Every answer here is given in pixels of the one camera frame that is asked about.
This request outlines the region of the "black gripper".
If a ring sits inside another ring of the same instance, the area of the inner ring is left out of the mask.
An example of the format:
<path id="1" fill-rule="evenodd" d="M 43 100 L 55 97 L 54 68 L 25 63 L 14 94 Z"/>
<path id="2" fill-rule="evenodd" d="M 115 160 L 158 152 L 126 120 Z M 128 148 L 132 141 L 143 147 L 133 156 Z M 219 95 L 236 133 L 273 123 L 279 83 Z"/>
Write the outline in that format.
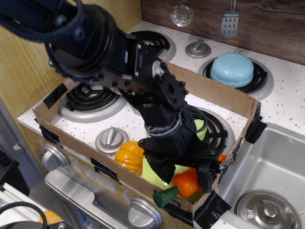
<path id="1" fill-rule="evenodd" d="M 155 174 L 170 183 L 175 165 L 194 167 L 204 193 L 220 174 L 221 124 L 211 114 L 188 104 L 179 111 L 162 105 L 138 107 L 149 135 L 138 145 Z"/>

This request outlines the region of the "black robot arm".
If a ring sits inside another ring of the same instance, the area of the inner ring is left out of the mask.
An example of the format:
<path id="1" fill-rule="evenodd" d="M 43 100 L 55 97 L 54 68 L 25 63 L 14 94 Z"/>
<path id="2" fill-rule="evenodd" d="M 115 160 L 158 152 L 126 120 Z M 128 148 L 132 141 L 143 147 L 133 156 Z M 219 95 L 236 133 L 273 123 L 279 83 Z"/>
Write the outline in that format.
<path id="1" fill-rule="evenodd" d="M 203 111 L 185 101 L 188 91 L 158 58 L 97 5 L 80 0 L 3 0 L 0 23 L 15 35 L 45 45 L 64 77 L 118 91 L 140 112 L 149 138 L 139 141 L 153 171 L 170 182 L 176 165 L 196 168 L 206 193 L 219 173 L 219 153 L 197 140 L 207 128 L 195 125 Z"/>

